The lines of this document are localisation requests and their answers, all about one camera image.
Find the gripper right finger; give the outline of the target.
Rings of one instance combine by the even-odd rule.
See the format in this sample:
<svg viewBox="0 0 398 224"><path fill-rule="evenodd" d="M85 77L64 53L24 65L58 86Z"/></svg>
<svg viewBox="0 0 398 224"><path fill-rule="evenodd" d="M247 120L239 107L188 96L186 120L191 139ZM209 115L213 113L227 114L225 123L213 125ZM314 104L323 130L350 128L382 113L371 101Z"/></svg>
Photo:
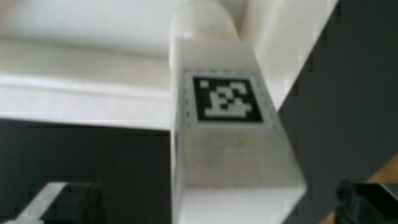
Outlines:
<svg viewBox="0 0 398 224"><path fill-rule="evenodd" d="M398 224L398 184L342 181L335 197L335 224Z"/></svg>

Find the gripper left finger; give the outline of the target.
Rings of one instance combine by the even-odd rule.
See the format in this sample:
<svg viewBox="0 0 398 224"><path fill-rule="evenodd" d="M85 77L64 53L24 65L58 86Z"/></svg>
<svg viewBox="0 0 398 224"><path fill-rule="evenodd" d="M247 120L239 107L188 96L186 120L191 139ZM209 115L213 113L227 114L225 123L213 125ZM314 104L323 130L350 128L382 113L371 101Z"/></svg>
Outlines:
<svg viewBox="0 0 398 224"><path fill-rule="evenodd" d="M106 224L97 182L48 182L10 224Z"/></svg>

